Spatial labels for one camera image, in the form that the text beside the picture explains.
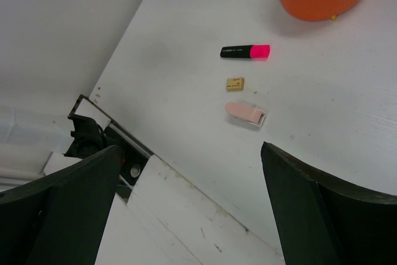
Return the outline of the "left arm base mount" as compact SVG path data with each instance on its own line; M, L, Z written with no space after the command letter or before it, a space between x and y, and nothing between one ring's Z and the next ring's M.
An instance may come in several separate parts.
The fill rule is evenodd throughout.
M127 203L153 152L106 114L85 95L76 100L68 119L73 122L73 142L64 154L70 158L87 158L109 146L123 151L117 195Z

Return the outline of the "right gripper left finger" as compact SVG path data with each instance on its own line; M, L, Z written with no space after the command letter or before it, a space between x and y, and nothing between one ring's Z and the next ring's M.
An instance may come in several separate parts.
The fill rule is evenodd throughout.
M94 264L123 153L106 149L1 193L1 264Z

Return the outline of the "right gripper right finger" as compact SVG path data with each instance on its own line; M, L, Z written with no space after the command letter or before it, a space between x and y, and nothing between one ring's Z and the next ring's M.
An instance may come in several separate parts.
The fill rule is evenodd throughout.
M396 264L396 196L330 175L271 143L261 160L286 264Z

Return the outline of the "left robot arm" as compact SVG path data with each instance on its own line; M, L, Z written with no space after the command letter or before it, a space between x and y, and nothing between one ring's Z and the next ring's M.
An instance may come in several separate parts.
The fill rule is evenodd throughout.
M74 138L67 112L1 106L1 189L10 189L79 161L65 153Z

